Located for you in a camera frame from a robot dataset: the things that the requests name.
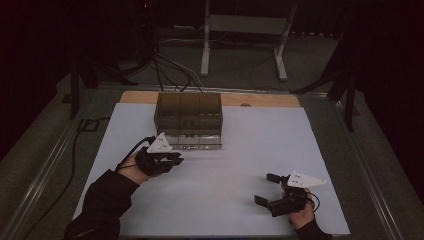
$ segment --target black cable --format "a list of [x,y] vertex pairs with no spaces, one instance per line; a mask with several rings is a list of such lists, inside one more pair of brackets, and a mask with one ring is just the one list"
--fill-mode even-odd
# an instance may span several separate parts
[[171,63],[171,64],[173,64],[173,65],[175,65],[175,66],[177,66],[182,72],[184,72],[185,74],[186,74],[186,76],[187,76],[187,78],[188,78],[188,81],[187,81],[187,83],[186,83],[186,85],[184,85],[184,87],[180,90],[180,92],[183,92],[187,87],[188,87],[188,85],[190,84],[190,82],[191,82],[191,79],[192,79],[192,77],[190,76],[190,74],[188,74],[182,67],[180,67],[178,64],[175,64],[174,62],[172,62],[171,60],[168,60],[168,59],[166,59],[166,58],[164,58],[164,57],[162,57],[160,54],[158,54],[157,52],[155,52],[155,55],[156,56],[158,56],[158,57],[160,57],[161,59],[163,59],[163,60],[165,60],[165,61],[167,61],[167,62],[169,62],[169,63]]
[[99,122],[101,120],[110,120],[110,118],[98,118],[95,120],[87,120],[86,124],[81,128],[78,129],[77,134],[74,137],[74,141],[72,144],[72,170],[71,170],[71,176],[69,177],[68,182],[66,183],[65,188],[62,190],[62,192],[59,194],[59,196],[54,200],[54,202],[47,208],[46,211],[44,211],[44,213],[38,218],[38,220],[35,222],[34,225],[32,225],[32,227],[25,233],[25,235],[23,236],[22,240],[26,239],[31,232],[38,226],[38,224],[40,224],[41,220],[43,220],[44,217],[47,216],[47,214],[53,209],[53,207],[59,202],[59,200],[62,198],[62,196],[65,194],[66,190],[68,190],[69,186],[71,185],[71,182],[74,178],[75,175],[75,165],[76,165],[76,158],[75,158],[75,150],[76,150],[76,143],[78,140],[79,135],[81,134],[81,132],[83,132],[84,130],[87,129],[88,126],[90,126],[92,123],[96,123],[99,124]]
[[197,31],[197,32],[186,33],[186,34],[181,34],[181,35],[165,35],[165,34],[162,34],[160,37],[164,37],[164,38],[186,38],[186,37],[198,37],[198,36],[203,37],[203,35],[205,34],[204,29],[199,29],[199,30],[194,29],[194,30]]
[[[228,35],[228,33],[229,33],[229,32],[223,32],[223,33],[219,32],[219,34],[221,34],[221,36],[220,36],[220,37],[218,37],[218,38],[216,38],[216,39],[210,39],[210,40],[209,40],[209,42],[217,42],[217,41],[219,41],[219,40],[223,39],[226,35]],[[163,41],[159,42],[159,44],[165,44],[165,43],[168,43],[168,42],[192,42],[192,41],[204,41],[204,39],[203,39],[203,38],[184,38],[184,37],[185,37],[185,35],[182,35],[182,36],[175,36],[175,37],[172,37],[172,36],[162,36],[162,37],[167,37],[168,39],[165,39],[165,40],[163,40]]]
[[156,73],[158,75],[158,81],[159,81],[159,85],[160,85],[160,90],[163,92],[163,85],[162,85],[162,81],[160,80],[160,74],[159,74],[158,64],[156,62],[155,56],[152,57],[152,61],[155,63]]
[[229,33],[228,35],[226,35],[226,38],[229,39],[230,43],[225,42],[224,41],[225,38],[214,41],[214,43],[221,45],[222,47],[220,47],[220,49],[222,49],[222,48],[237,48],[237,47],[238,48],[245,48],[245,47],[250,47],[250,46],[253,46],[255,44],[264,42],[265,39],[267,39],[267,36],[262,34],[258,37],[258,39],[253,40],[253,41],[249,41],[249,40],[240,38],[240,36],[238,36],[237,34]]
[[159,64],[161,64],[161,65],[163,65],[163,66],[165,66],[165,67],[169,67],[169,68],[172,68],[172,69],[175,69],[175,70],[178,70],[178,71],[180,71],[180,72],[184,73],[184,74],[185,74],[188,78],[190,78],[190,79],[191,79],[191,81],[193,81],[193,83],[194,83],[194,85],[196,85],[197,89],[199,89],[199,91],[203,93],[202,88],[200,88],[200,86],[196,83],[196,81],[193,79],[193,77],[190,75],[190,73],[188,73],[188,72],[187,72],[185,69],[183,69],[182,67],[177,68],[177,67],[170,66],[170,65],[165,64],[165,63],[160,62],[160,61],[157,61],[157,63],[159,63]]
[[250,70],[250,75],[248,78],[248,81],[255,87],[255,90],[261,90],[261,89],[265,89],[265,90],[276,90],[276,91],[281,91],[281,83],[278,82],[278,85],[280,86],[280,88],[276,88],[276,87],[270,87],[270,86],[256,86],[253,81],[252,81],[252,77],[253,77],[253,73],[255,72],[256,68],[259,67],[260,65],[264,64],[265,62],[267,62],[269,59],[271,59],[274,55],[271,55],[267,58],[265,58],[264,60],[262,60],[261,62],[255,64],[252,69]]
[[314,206],[315,207],[314,208],[314,212],[315,212],[316,210],[318,210],[319,206],[321,205],[321,202],[319,201],[319,198],[317,197],[317,195],[315,195],[313,193],[311,193],[311,195],[314,196],[316,198],[316,200],[318,201],[318,205],[316,207]]
[[153,141],[155,138],[154,137],[146,137],[143,138],[140,142],[138,142],[132,149],[131,151],[128,152],[127,156],[124,157],[124,159],[122,159],[122,161],[116,166],[115,168],[115,172],[118,171],[119,169],[121,169],[122,164],[124,164],[124,162],[134,153],[134,151],[144,142],[146,141]]
[[159,70],[159,72],[160,73],[162,73],[162,75],[163,75],[163,77],[168,81],[168,82],[170,82],[176,89],[178,89],[178,90],[181,90],[181,88],[178,86],[178,84],[177,83],[175,83],[174,81],[172,81],[169,77],[168,77],[168,75],[166,75],[166,73],[165,73],[165,71],[163,71],[163,69],[161,68],[161,67],[159,67],[159,65],[156,65],[156,67],[153,67],[153,66],[151,66],[150,65],[150,67],[151,68],[153,68],[153,69],[156,69],[156,70]]
[[104,74],[106,74],[106,75],[110,76],[111,78],[117,80],[118,82],[122,83],[123,85],[129,85],[129,86],[138,85],[138,83],[131,82],[130,80],[121,76],[118,72],[116,72],[115,69],[112,69],[109,66],[103,65],[103,64],[97,62],[97,60],[95,60],[95,59],[93,59],[89,56],[84,56],[84,57],[95,69],[103,72]]
[[135,66],[135,67],[120,70],[119,74],[125,75],[127,77],[132,76],[134,74],[137,74],[137,73],[143,71],[147,67],[147,65],[148,65],[147,63],[138,63],[138,65]]
[[167,61],[167,62],[169,62],[169,63],[171,63],[172,65],[175,65],[181,72],[183,72],[186,76],[187,76],[187,78],[188,78],[188,82],[187,82],[187,84],[180,90],[180,92],[183,92],[187,87],[188,87],[188,85],[190,84],[190,82],[191,81],[193,81],[193,83],[194,83],[194,85],[196,85],[196,87],[200,90],[200,92],[203,92],[202,91],[202,89],[200,88],[200,86],[196,83],[196,81],[194,81],[194,79],[193,79],[193,77],[186,71],[186,70],[184,70],[184,68],[182,68],[180,65],[178,65],[178,64],[176,64],[176,63],[174,63],[173,61],[171,61],[171,60],[169,60],[169,59],[167,59],[167,58],[165,58],[165,57],[163,57],[162,55],[160,55],[160,54],[158,54],[157,52],[155,52],[155,55],[156,56],[158,56],[158,57],[160,57],[161,59],[163,59],[163,60],[165,60],[165,61]]

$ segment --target dark background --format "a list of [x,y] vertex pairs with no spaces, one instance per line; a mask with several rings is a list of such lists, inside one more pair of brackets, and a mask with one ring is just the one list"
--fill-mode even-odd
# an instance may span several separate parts
[[[70,71],[76,52],[72,46],[99,63],[116,68],[118,59],[148,56],[145,53],[155,44],[155,38],[143,33],[155,25],[199,28],[204,21],[203,1],[133,2],[138,4],[135,12],[128,8],[127,1],[2,1],[0,159],[55,96],[56,83]],[[255,1],[244,1],[243,7],[237,2],[211,1],[211,10],[231,13],[237,6],[240,15],[278,14],[249,8],[249,2]],[[275,4],[273,9],[279,9],[285,3],[266,4]],[[312,33],[340,38],[325,74],[346,64],[359,69],[357,89],[364,92],[369,108],[421,199],[423,16],[424,6],[419,1],[300,1],[292,26],[293,34],[299,37]],[[141,38],[134,35],[137,31]],[[141,51],[132,56],[137,44]],[[85,79],[85,83],[95,87],[97,80]]]

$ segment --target aluminum rail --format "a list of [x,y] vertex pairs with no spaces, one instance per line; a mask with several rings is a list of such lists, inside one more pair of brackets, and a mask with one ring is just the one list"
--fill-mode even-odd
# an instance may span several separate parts
[[343,119],[343,106],[340,102],[337,102],[333,105],[333,109],[336,112],[336,116],[339,124],[343,125],[342,129],[346,135],[346,139],[348,139],[350,146],[355,154],[357,159],[357,163],[359,165],[360,174],[362,179],[364,180],[365,187],[368,190],[368,193],[371,197],[371,200],[374,203],[374,207],[377,210],[377,213],[380,217],[380,221],[383,224],[384,230],[387,233],[387,237],[390,240],[403,240],[403,235],[390,211],[389,206],[387,205],[386,199],[383,196],[383,193],[380,191],[378,187],[378,183],[374,178],[374,175],[371,171],[371,168],[368,165],[368,161],[366,156],[361,151],[361,148],[358,144],[359,139],[354,136],[347,129],[344,119]]
[[23,199],[2,231],[0,235],[1,240],[18,239],[22,234],[25,223],[28,221],[38,199],[43,193],[53,171],[57,166],[57,163],[59,162],[59,159],[71,141],[72,136],[74,136],[78,123],[87,109],[88,103],[91,101],[93,94],[94,90],[84,91],[80,110],[75,115],[75,118],[68,122],[56,145],[52,148],[49,157],[46,159],[43,166],[28,187]]

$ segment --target white paper sheet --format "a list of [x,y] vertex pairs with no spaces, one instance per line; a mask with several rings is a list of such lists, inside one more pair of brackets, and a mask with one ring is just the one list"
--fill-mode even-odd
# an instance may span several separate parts
[[[155,135],[153,104],[117,104],[88,177],[114,169],[141,139]],[[295,234],[287,216],[273,218],[254,195],[281,198],[266,174],[301,172],[327,183],[312,188],[325,232],[349,234],[333,184],[303,108],[223,107],[221,150],[180,151],[185,160],[145,182],[121,218],[121,235],[138,237],[273,237]]]

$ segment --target transparent container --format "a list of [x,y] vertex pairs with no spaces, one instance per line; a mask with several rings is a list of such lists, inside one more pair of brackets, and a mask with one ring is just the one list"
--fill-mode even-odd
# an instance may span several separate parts
[[158,134],[174,149],[220,149],[222,104],[219,93],[159,93],[155,112]]

